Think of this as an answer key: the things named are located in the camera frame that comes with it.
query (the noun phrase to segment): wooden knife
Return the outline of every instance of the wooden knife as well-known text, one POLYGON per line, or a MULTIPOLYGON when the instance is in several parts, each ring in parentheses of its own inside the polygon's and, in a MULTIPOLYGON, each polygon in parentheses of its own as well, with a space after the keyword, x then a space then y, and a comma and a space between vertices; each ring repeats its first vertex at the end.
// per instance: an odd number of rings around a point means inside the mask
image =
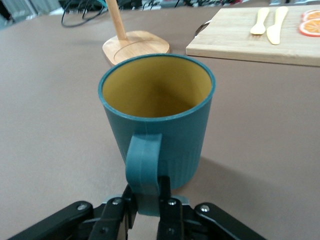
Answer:
POLYGON ((277 8, 275 11, 274 25, 268 27, 266 30, 266 35, 273 45, 278 45, 280 43, 281 25, 287 15, 287 12, 288 7, 286 6, 277 8))

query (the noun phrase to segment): wooden rod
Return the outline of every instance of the wooden rod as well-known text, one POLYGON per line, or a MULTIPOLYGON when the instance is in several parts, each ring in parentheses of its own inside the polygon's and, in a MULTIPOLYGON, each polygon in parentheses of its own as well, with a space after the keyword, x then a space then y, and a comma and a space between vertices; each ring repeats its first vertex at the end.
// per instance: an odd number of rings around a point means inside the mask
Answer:
POLYGON ((112 22, 116 31, 116 36, 119 40, 126 40, 127 34, 120 16, 117 0, 105 0, 105 2, 108 7, 110 16, 112 18, 112 22))

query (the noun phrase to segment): mug handle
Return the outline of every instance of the mug handle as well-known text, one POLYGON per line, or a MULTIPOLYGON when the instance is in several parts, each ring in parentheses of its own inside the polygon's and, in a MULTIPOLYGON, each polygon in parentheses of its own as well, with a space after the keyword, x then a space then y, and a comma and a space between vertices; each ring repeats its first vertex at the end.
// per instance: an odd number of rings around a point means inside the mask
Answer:
POLYGON ((125 159, 126 180, 135 194, 138 212, 159 215, 158 161, 162 134, 133 134, 125 159))

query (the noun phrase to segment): orange slice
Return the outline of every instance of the orange slice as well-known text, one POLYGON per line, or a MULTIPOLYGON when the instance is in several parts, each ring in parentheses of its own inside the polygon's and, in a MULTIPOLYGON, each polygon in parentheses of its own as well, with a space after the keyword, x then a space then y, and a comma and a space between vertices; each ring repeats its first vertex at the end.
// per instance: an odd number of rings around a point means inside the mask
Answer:
POLYGON ((299 31, 309 37, 320 37, 320 18, 302 22, 299 26, 299 31))
POLYGON ((302 21, 307 21, 310 19, 318 19, 318 18, 320 18, 320 10, 310 10, 310 11, 306 11, 303 14, 302 21))
POLYGON ((304 18, 305 15, 312 13, 312 12, 316 12, 316 11, 320 11, 320 9, 313 9, 313 10, 305 11, 304 13, 302 13, 302 18, 304 18))

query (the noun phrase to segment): wooden stand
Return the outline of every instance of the wooden stand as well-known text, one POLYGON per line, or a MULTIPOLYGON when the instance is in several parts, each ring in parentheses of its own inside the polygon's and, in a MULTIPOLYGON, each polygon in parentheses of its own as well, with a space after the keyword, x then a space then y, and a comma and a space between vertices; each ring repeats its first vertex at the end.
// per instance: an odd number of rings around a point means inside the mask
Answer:
POLYGON ((113 65, 140 55, 170 51, 167 41, 147 31, 126 33, 116 0, 105 0, 105 2, 115 27, 116 36, 106 41, 102 49, 113 65))

